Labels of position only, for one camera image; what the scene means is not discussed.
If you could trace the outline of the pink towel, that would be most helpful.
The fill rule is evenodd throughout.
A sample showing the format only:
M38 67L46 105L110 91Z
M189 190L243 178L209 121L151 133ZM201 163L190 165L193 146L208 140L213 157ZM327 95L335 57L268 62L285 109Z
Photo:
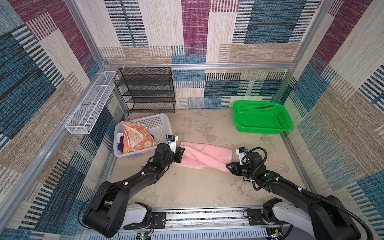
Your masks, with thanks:
M232 162L232 150L208 144L181 142L185 148L182 162L178 166L191 169L212 168L229 173L227 164Z

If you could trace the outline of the white plastic laundry basket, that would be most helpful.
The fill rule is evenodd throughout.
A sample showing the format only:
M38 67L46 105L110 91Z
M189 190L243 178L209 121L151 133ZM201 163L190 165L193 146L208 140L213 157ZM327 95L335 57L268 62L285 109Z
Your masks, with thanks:
M115 126L114 154L118 158L134 157L153 151L157 144L167 144L172 134L166 114L122 121Z

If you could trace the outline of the green plastic basket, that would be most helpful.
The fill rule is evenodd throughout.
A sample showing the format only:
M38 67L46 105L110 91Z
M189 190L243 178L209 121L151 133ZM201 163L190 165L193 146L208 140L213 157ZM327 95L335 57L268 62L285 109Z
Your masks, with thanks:
M293 127L286 108L279 103L237 101L233 104L233 112L241 133L279 135Z

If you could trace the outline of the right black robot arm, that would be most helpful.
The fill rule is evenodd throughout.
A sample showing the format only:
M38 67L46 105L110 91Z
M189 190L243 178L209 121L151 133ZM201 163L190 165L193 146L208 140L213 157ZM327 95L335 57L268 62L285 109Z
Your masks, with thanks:
M305 190L281 175L267 170L267 158L256 151L240 155L239 162L226 168L235 176L250 182L255 191L265 190L276 197L265 202L260 212L247 211L250 220L261 220L266 225L288 223L317 240L359 240L356 216L346 210L341 201Z

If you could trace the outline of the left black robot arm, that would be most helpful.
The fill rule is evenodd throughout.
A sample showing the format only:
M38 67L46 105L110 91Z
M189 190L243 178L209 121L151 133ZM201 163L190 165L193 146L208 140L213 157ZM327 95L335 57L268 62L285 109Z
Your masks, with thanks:
M96 194L90 197L80 223L107 238L113 237L123 225L130 198L158 182L172 163L181 163L184 151L182 147L172 150L168 144L158 144L155 155L141 171L125 180L100 185Z

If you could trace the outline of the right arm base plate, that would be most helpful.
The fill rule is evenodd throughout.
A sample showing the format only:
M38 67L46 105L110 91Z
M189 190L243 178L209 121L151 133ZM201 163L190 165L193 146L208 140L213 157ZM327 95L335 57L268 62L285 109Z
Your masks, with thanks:
M250 226L277 225L280 227L290 226L290 223L274 218L267 218L263 208L246 208L242 213L243 217L249 221Z

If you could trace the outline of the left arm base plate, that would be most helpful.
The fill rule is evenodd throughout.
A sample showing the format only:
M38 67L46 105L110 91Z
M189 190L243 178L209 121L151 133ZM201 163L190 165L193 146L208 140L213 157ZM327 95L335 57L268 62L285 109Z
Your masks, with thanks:
M133 223L123 226L124 230L150 230L150 229L164 229L166 225L167 213L166 212L152 212L146 216L140 223Z

